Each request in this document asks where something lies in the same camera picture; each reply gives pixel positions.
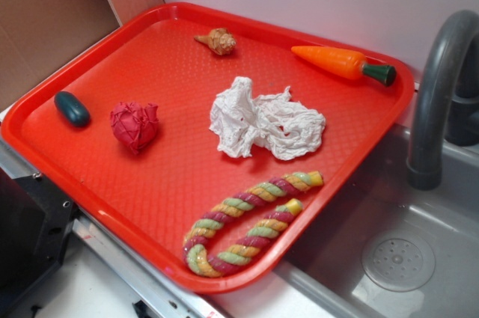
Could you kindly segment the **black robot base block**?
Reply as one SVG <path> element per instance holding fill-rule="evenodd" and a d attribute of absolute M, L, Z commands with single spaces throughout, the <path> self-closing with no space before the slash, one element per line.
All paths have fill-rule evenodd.
<path fill-rule="evenodd" d="M 1 294 L 27 290 L 62 264 L 76 205 L 48 177 L 1 172 Z"/>

